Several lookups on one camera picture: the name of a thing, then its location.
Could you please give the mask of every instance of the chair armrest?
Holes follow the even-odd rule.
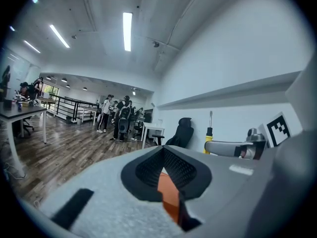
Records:
[[[164,136],[162,136],[162,135],[152,135],[152,137],[165,138],[165,137],[164,137]]]

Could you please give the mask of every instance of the person in white shirt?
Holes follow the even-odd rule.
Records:
[[[103,132],[101,130],[101,125],[103,124],[103,122],[105,123],[104,133],[106,133],[108,119],[109,119],[109,115],[110,115],[111,109],[112,109],[112,104],[111,104],[112,98],[113,98],[113,95],[109,94],[102,105],[101,118],[99,120],[98,129],[97,129],[97,132],[99,132],[99,133]]]

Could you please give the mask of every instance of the trash bin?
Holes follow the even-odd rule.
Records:
[[[71,117],[66,117],[66,124],[71,124]]]

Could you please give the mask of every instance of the table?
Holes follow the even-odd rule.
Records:
[[[157,126],[156,123],[144,122],[143,123],[142,136],[141,136],[141,140],[143,141],[142,149],[144,149],[144,145],[145,145],[145,140],[146,140],[146,137],[147,137],[148,129],[160,130],[161,131],[161,135],[162,136],[164,135],[164,130],[165,129],[163,127]]]
[[[38,97],[37,100],[41,101],[41,102],[46,102],[46,107],[48,106],[48,103],[54,103],[54,114],[53,114],[53,116],[55,117],[55,115],[56,115],[56,100],[45,99],[45,98],[42,98],[42,97]]]
[[[93,122],[93,126],[95,126],[95,120],[96,120],[96,114],[98,109],[93,109],[93,108],[83,108],[83,118],[81,119],[81,122],[84,122],[84,114],[85,114],[85,110],[88,110],[90,112],[94,112],[94,122]]]
[[[12,153],[12,157],[14,160],[14,165],[17,168],[19,175],[21,177],[25,177],[25,174],[22,169],[22,165],[20,163],[19,157],[17,155],[15,145],[14,145],[14,138],[13,138],[13,131],[12,131],[12,123],[15,121],[20,120],[21,124],[21,134],[24,136],[24,129],[23,129],[23,119],[30,117],[32,115],[37,115],[43,113],[43,141],[46,143],[46,108],[42,107],[22,107],[22,109],[18,109],[16,104],[12,105],[11,110],[3,108],[3,102],[0,103],[0,120],[6,123],[6,131],[9,138],[10,149]]]

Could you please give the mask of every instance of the window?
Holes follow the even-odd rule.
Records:
[[[59,88],[43,83],[42,92],[57,95],[58,91],[59,91]]]

